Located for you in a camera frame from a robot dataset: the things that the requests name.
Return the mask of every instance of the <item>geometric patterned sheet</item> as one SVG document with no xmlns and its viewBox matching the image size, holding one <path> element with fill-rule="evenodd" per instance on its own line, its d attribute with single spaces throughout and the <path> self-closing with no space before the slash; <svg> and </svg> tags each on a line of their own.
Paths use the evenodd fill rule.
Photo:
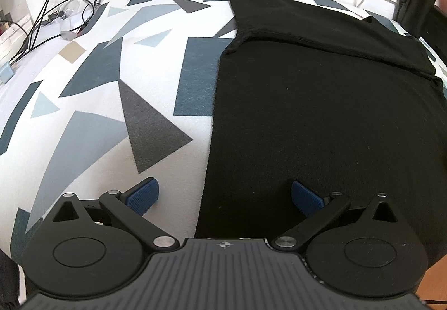
<svg viewBox="0 0 447 310">
<path fill-rule="evenodd" d="M 372 15 L 406 34 L 347 4 L 296 1 Z M 0 127 L 0 248 L 20 262 L 64 192 L 92 199 L 148 176 L 160 196 L 144 217 L 180 240 L 194 236 L 217 63 L 235 28 L 228 0 L 105 0 Z M 447 84 L 446 65 L 421 41 Z"/>
</svg>

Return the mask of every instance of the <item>blue rectangle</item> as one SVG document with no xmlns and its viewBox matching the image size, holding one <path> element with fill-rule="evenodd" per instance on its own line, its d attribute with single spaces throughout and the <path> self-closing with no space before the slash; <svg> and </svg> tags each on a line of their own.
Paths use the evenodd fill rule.
<svg viewBox="0 0 447 310">
<path fill-rule="evenodd" d="M 174 116 L 212 116 L 218 61 L 232 39 L 189 37 Z"/>
</svg>

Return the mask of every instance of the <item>beige square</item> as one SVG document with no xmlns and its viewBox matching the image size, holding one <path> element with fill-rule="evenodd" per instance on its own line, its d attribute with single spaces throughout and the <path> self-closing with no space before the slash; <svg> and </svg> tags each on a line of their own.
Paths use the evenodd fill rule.
<svg viewBox="0 0 447 310">
<path fill-rule="evenodd" d="M 59 52 L 59 55 L 73 64 L 83 53 L 85 49 L 76 41 L 72 41 Z"/>
</svg>

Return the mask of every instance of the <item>black water bottle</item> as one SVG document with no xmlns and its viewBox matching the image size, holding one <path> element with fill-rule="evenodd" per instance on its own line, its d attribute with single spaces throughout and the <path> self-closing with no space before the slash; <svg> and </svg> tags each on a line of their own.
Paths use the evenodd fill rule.
<svg viewBox="0 0 447 310">
<path fill-rule="evenodd" d="M 399 3 L 396 12 L 397 22 L 416 38 L 421 37 L 422 25 L 425 17 L 433 7 L 436 0 L 397 0 Z"/>
</svg>

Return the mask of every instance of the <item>transparent plastic box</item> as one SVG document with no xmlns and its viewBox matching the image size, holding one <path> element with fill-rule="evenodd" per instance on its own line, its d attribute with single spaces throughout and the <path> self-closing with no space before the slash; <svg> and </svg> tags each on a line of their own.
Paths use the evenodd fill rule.
<svg viewBox="0 0 447 310">
<path fill-rule="evenodd" d="M 27 33 L 33 27 L 26 0 L 0 0 L 0 20 L 16 22 Z M 0 23 L 0 67 L 19 51 L 25 39 L 25 33 L 17 25 Z"/>
</svg>

